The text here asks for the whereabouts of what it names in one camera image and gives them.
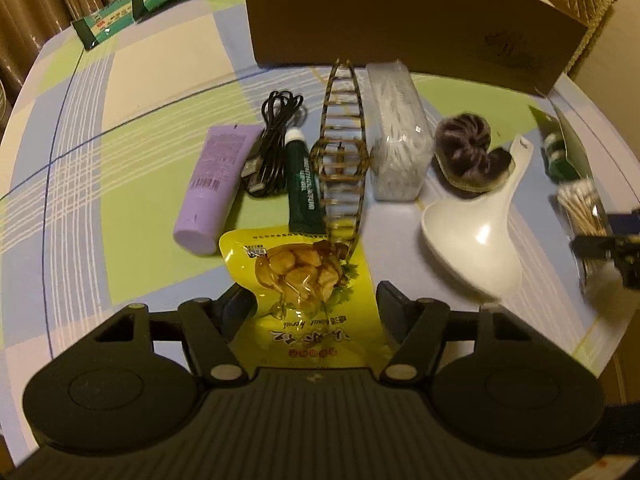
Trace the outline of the brown cardboard storage box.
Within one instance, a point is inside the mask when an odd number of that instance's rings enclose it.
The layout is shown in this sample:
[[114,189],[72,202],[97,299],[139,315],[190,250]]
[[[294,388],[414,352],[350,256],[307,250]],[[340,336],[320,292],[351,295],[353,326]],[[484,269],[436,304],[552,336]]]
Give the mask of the brown cardboard storage box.
[[585,25],[540,0],[245,0],[258,64],[409,70],[548,93]]

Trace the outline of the clear cotton swab box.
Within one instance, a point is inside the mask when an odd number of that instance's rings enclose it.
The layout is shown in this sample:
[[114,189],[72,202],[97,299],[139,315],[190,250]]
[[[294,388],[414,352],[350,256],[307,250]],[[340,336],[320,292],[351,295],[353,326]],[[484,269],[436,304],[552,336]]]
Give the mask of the clear cotton swab box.
[[373,195],[380,202],[412,202],[434,156],[433,128],[404,64],[370,63],[367,76]]

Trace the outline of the white plastic spoon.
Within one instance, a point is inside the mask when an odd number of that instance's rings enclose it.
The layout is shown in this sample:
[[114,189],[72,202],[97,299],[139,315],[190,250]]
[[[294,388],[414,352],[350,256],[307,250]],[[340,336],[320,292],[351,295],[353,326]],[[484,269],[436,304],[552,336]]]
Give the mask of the white plastic spoon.
[[508,219],[534,146],[518,136],[510,154],[514,169],[498,188],[472,200],[438,200],[425,208],[421,220],[427,247],[436,259],[460,281],[491,299],[512,294],[522,281],[522,264]]

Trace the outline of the wooden cotton swab bag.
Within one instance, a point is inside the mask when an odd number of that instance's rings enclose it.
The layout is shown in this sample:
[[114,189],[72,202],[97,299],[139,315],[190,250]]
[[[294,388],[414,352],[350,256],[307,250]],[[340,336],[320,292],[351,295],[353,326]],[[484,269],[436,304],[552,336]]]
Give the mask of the wooden cotton swab bag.
[[[563,226],[571,242],[577,235],[613,236],[608,216],[593,180],[561,183],[555,194]],[[612,260],[587,260],[574,257],[582,294],[593,301],[620,280]]]

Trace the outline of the dark green small tube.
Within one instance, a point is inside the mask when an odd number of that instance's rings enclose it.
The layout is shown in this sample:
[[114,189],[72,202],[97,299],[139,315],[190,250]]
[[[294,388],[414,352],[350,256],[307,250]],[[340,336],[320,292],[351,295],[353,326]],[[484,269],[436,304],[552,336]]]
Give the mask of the dark green small tube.
[[284,137],[284,149],[288,228],[293,233],[324,235],[326,225],[303,131],[299,128],[288,129]]

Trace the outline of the dark purple scrunchie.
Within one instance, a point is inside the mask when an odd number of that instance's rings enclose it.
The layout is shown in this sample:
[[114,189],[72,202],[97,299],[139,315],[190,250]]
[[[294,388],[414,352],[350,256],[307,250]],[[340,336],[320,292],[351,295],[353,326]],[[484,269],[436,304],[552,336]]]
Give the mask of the dark purple scrunchie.
[[500,146],[490,146],[491,128],[480,115],[447,117],[436,127],[435,156],[442,175],[463,192],[489,192],[512,174],[512,155]]

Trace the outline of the tortoiseshell hair claw clip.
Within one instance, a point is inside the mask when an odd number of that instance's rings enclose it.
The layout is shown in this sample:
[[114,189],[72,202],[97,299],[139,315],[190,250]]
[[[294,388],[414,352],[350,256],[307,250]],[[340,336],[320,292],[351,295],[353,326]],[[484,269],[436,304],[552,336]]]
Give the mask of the tortoiseshell hair claw clip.
[[351,255],[358,242],[366,196],[369,152],[366,118],[356,70],[349,61],[332,66],[322,103],[319,139],[310,152],[330,242]]

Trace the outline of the dark green face mask packet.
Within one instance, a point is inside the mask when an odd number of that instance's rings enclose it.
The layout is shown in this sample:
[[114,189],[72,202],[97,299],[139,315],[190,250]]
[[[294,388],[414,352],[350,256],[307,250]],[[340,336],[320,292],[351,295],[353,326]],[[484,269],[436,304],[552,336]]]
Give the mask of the dark green face mask packet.
[[548,114],[530,107],[541,134],[541,151],[547,176],[556,184],[592,179],[584,144],[559,107]]

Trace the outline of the purple cream tube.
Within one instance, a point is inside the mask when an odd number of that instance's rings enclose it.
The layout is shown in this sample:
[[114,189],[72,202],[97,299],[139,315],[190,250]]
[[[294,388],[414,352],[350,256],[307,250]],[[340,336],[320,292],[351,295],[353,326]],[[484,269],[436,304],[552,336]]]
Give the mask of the purple cream tube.
[[183,249],[213,255],[240,186],[260,125],[210,127],[184,196],[172,237]]

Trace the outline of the checked tablecloth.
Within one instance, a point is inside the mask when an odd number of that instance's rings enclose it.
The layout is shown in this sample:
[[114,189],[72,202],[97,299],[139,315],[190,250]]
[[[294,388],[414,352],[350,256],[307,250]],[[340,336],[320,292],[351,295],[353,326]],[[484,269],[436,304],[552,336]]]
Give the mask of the checked tablecloth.
[[[273,89],[301,93],[309,145],[318,138],[328,68],[261,70],[243,0],[189,0],[132,25],[90,52],[66,29],[49,40],[1,143],[1,428],[19,463],[36,442],[22,412],[29,378],[121,306],[172,310],[231,283],[221,257],[182,250],[171,233],[206,132],[262,124]],[[523,281],[506,306],[600,375],[638,308],[615,268],[585,302],[568,235],[550,202],[533,109],[549,101],[472,82],[413,75],[431,123],[460,112],[498,140],[536,145],[509,228]],[[608,210],[639,203],[639,163],[573,81],[550,94],[582,139]],[[444,189],[430,170],[416,203],[367,198],[361,231],[372,281],[454,308],[480,303],[433,261],[420,217]]]

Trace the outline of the yellow snack packet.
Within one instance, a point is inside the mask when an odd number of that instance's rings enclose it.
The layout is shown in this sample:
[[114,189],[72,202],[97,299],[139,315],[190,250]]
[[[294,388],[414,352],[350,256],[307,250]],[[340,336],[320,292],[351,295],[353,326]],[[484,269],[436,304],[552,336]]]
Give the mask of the yellow snack packet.
[[234,230],[219,247],[233,281],[256,298],[231,341],[243,366],[379,373],[392,356],[361,248],[283,226]]

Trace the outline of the green packet front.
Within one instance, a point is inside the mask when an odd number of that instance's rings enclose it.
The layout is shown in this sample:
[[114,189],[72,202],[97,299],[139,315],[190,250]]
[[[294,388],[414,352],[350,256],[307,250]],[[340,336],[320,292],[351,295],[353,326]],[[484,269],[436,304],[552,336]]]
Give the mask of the green packet front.
[[134,24],[131,0],[114,0],[104,8],[73,21],[72,26],[86,51]]

